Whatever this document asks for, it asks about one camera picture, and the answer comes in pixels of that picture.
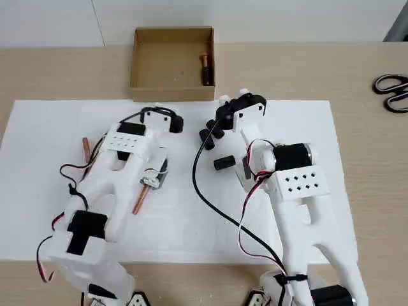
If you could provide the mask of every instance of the white styrofoam sheet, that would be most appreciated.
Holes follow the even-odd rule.
[[[39,241],[52,233],[50,221],[69,200],[68,182],[58,172],[60,165],[83,164],[83,136],[93,144],[111,124],[147,104],[124,100],[15,102],[0,149],[0,259],[35,258]],[[191,182],[200,146],[198,131],[214,117],[217,103],[166,103],[166,107],[184,118],[183,133],[163,137],[169,151],[169,174],[161,189],[148,194],[140,213],[128,215],[126,233],[118,244],[111,245],[111,251],[120,261],[259,263],[241,254],[237,228],[209,209]],[[269,101],[261,130],[272,141],[316,146],[332,193],[333,203],[328,205],[333,205],[357,257],[330,103]],[[216,141],[214,150],[203,152],[197,178],[202,193],[238,219],[245,194],[234,170],[215,171],[212,166],[214,159],[230,154],[244,155],[245,146],[239,135],[227,132]],[[282,255],[270,201],[263,191],[257,191],[249,203],[245,225]],[[244,245],[252,252],[265,253],[246,235]],[[324,262],[317,250],[314,262]]]

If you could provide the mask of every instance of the wooden table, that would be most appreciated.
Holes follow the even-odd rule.
[[[371,91],[383,73],[408,73],[406,43],[217,45],[217,94],[242,87],[271,99],[329,99],[371,305],[406,299],[406,115]],[[130,47],[0,50],[0,131],[15,99],[129,99]],[[153,305],[241,305],[265,266],[128,265]],[[334,281],[328,268],[321,273]],[[78,305],[61,276],[47,286],[34,262],[0,264],[0,305]]]

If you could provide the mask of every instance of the black scissors handle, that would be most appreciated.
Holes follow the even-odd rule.
[[[397,80],[399,81],[399,83],[389,87],[381,87],[380,83],[384,80]],[[372,84],[372,90],[376,94],[395,94],[394,96],[385,99],[384,101],[385,109],[393,113],[408,113],[408,107],[396,108],[392,105],[392,103],[396,101],[408,98],[408,91],[405,91],[406,89],[408,89],[408,77],[403,75],[382,75],[377,78]]]
[[[380,86],[380,83],[384,80],[397,80],[400,83],[382,88]],[[392,92],[397,93],[403,91],[406,88],[408,88],[408,77],[403,75],[382,75],[379,78],[377,78],[372,84],[372,90],[376,94],[390,94]]]

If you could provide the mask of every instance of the white robotic arm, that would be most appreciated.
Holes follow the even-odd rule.
[[[263,183],[269,195],[283,246],[283,265],[288,278],[278,284],[276,273],[268,272],[261,278],[265,296],[276,302],[276,287],[288,284],[289,296],[299,306],[344,305],[368,306],[368,297],[356,259],[350,245],[344,241],[333,206],[324,198],[330,197],[323,169],[317,164],[317,151],[310,144],[274,145],[262,140],[258,123],[265,114],[266,100],[248,92],[230,100],[220,98],[215,121],[222,129],[240,133],[251,146],[251,159],[244,158],[237,166],[237,175],[246,191],[254,185],[254,175],[267,171],[270,177]],[[302,219],[300,205],[307,205],[310,223]],[[311,291],[307,268],[312,249],[317,247],[336,269],[341,286]]]
[[[74,287],[106,306],[126,305],[135,290],[135,279],[115,260],[108,244],[121,238],[142,188],[140,181],[157,188],[165,178],[167,154],[160,135],[182,131],[182,118],[173,111],[151,109],[143,112],[143,124],[120,122],[111,127],[92,168],[75,188],[89,209],[84,210],[82,197],[73,196],[64,212],[64,226],[55,231],[48,249]],[[124,163],[120,170],[118,163]],[[95,209],[106,194],[115,198],[111,214]]]

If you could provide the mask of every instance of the open cardboard box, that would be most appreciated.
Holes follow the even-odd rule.
[[[203,86],[201,55],[210,55],[212,85]],[[212,101],[215,93],[212,27],[142,27],[135,31],[133,101]]]

